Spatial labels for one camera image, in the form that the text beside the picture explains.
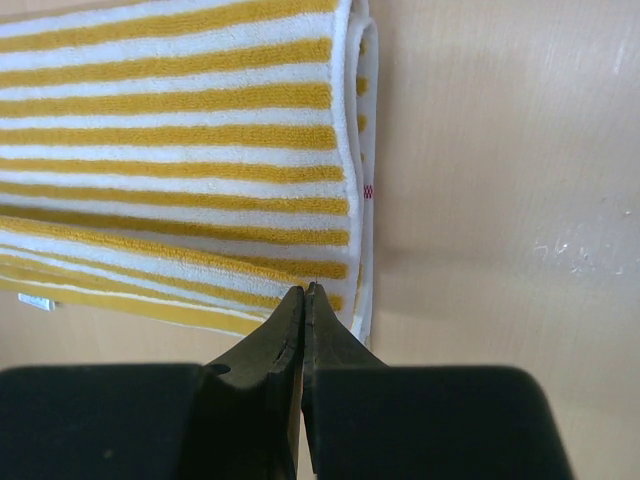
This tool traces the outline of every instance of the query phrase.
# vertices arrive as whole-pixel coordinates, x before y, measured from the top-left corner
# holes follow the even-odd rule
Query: beige tabletop
[[[374,352],[523,367],[578,478],[640,478],[640,3],[370,1]],[[4,0],[0,13],[78,3]],[[204,362],[237,341],[0,298],[1,367]]]

